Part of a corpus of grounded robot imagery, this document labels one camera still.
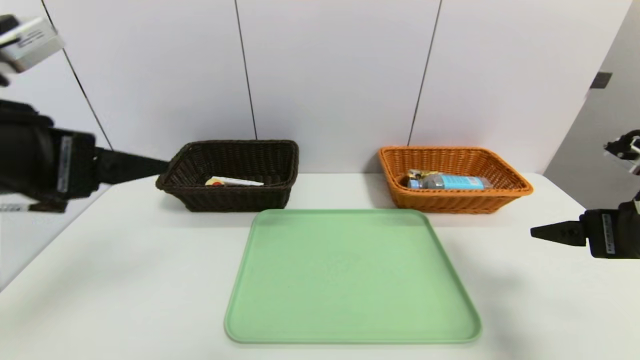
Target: plastic tray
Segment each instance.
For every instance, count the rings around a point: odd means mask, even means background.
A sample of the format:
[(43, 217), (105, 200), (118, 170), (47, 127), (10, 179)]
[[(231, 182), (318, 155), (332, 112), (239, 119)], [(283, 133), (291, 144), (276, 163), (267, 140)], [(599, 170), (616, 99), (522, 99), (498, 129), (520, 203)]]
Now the plastic tray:
[(227, 315), (242, 343), (463, 343), (476, 313), (415, 210), (267, 210)]

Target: blue label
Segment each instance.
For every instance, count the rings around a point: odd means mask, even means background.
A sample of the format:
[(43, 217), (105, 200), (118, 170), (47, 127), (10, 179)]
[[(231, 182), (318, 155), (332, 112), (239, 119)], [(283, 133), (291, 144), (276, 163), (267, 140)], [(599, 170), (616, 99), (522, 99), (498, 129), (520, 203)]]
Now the blue label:
[(445, 189), (484, 190), (484, 184), (476, 176), (442, 175)]

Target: table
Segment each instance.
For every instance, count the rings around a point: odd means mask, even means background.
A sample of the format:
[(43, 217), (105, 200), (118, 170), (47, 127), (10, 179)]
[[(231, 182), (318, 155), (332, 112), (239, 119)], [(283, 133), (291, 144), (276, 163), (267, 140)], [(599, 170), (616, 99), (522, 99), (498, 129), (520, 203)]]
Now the table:
[[(640, 263), (529, 236), (584, 209), (536, 174), (492, 215), (430, 214), (483, 321), (466, 345), (242, 345), (223, 319), (254, 213), (109, 189), (0, 293), (0, 359), (640, 359)], [(381, 174), (301, 174), (288, 208), (391, 208)]]

